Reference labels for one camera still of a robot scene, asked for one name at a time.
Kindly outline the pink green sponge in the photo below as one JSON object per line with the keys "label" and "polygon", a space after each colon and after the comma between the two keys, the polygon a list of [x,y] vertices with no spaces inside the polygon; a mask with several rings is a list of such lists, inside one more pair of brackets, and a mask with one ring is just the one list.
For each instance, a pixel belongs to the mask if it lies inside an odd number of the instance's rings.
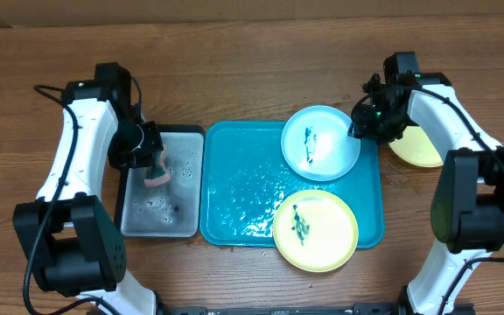
{"label": "pink green sponge", "polygon": [[171,175],[165,165],[165,158],[168,154],[168,147],[154,154],[154,162],[146,168],[144,176],[144,184],[146,187],[161,186],[171,179]]}

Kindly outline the yellow plate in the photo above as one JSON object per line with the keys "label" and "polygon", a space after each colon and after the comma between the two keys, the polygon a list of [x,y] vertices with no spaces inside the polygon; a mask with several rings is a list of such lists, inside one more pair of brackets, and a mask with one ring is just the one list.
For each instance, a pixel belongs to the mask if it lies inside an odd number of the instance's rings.
{"label": "yellow plate", "polygon": [[443,160],[431,140],[419,126],[407,126],[400,139],[388,144],[391,150],[405,162],[425,168],[443,165]]}
{"label": "yellow plate", "polygon": [[358,245],[359,228],[342,199],[330,192],[304,190],[286,198],[276,210],[273,238],[288,263],[323,273],[347,263]]}

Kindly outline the light blue plate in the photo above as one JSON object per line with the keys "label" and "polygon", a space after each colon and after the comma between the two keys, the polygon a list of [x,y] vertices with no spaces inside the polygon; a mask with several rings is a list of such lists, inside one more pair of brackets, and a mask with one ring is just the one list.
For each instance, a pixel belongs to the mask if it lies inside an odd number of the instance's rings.
{"label": "light blue plate", "polygon": [[283,158],[299,176],[319,182],[344,176],[361,154],[361,141],[348,135],[352,120],[326,105],[303,108],[284,125]]}

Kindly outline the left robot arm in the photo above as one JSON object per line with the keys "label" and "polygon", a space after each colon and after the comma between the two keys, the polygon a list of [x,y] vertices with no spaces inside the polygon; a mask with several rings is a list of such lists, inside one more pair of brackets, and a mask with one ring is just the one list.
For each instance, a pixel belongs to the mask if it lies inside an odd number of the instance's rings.
{"label": "left robot arm", "polygon": [[127,270],[119,228],[102,204],[104,169],[147,168],[165,175],[158,126],[130,99],[137,80],[116,62],[96,65],[91,80],[35,86],[63,108],[52,168],[33,202],[15,207],[12,223],[27,258],[23,300],[33,314],[31,283],[73,302],[60,314],[91,304],[103,314],[166,314],[158,294]]}

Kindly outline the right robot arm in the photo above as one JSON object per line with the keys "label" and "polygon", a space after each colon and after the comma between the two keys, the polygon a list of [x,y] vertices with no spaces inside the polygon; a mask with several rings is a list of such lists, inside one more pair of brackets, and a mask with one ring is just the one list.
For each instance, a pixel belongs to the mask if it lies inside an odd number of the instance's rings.
{"label": "right robot arm", "polygon": [[362,87],[350,137],[388,144],[420,127],[443,168],[430,206],[435,241],[416,277],[402,288],[392,314],[473,314],[457,295],[482,263],[504,245],[504,146],[459,102],[443,73],[423,73],[413,52],[395,52]]}

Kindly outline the black metal sponge tray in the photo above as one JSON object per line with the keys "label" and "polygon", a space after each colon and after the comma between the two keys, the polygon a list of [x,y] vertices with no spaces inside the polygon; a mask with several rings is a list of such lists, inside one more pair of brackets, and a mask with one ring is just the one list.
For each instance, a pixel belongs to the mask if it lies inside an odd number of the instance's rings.
{"label": "black metal sponge tray", "polygon": [[189,238],[199,227],[205,131],[189,124],[159,130],[171,179],[148,187],[144,168],[121,172],[114,223],[125,237]]}

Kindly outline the teal plastic tray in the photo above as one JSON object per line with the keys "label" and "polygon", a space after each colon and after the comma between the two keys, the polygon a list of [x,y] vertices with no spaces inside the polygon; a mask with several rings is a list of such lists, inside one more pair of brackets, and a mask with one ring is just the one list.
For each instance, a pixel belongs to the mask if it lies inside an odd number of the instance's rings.
{"label": "teal plastic tray", "polygon": [[328,182],[297,175],[281,150],[283,122],[217,122],[206,133],[199,228],[221,247],[272,248],[273,218],[293,193],[322,190],[345,201],[370,249],[385,232],[378,149],[364,141],[354,167]]}

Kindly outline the yellow plate front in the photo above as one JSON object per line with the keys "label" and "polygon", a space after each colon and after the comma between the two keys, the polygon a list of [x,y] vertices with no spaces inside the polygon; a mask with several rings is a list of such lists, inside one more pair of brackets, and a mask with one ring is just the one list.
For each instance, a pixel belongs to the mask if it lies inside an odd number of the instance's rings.
{"label": "yellow plate front", "polygon": [[276,210],[273,238],[288,263],[323,273],[347,263],[358,245],[359,228],[342,199],[330,192],[304,190],[286,198]]}

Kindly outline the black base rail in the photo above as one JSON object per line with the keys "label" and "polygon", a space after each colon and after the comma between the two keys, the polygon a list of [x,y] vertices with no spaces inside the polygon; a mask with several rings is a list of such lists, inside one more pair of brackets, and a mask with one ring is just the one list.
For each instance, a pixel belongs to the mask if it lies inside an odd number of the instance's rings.
{"label": "black base rail", "polygon": [[343,307],[300,308],[233,308],[207,309],[194,307],[163,307],[159,315],[410,315],[414,312],[399,303],[356,303]]}

